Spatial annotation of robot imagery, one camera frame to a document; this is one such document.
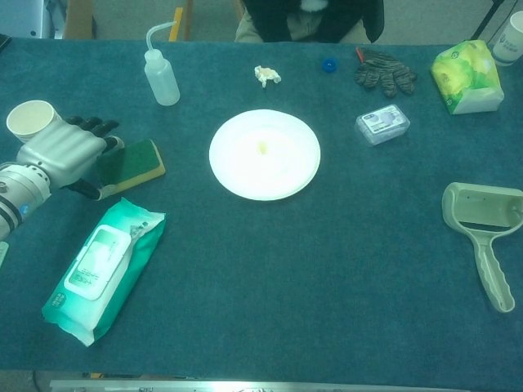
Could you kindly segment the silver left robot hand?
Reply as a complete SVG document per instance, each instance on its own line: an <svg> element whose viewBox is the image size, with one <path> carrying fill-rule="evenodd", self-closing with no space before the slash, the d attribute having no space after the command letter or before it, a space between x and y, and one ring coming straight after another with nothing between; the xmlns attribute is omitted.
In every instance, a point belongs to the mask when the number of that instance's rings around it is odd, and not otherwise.
<svg viewBox="0 0 523 392"><path fill-rule="evenodd" d="M36 173L51 192L68 188L87 198L102 200L115 194L116 186L98 188L83 176L101 155L124 147L122 139L110 135L118 126L114 120L95 117L60 120L25 143L16 155L16 163Z"/></svg>

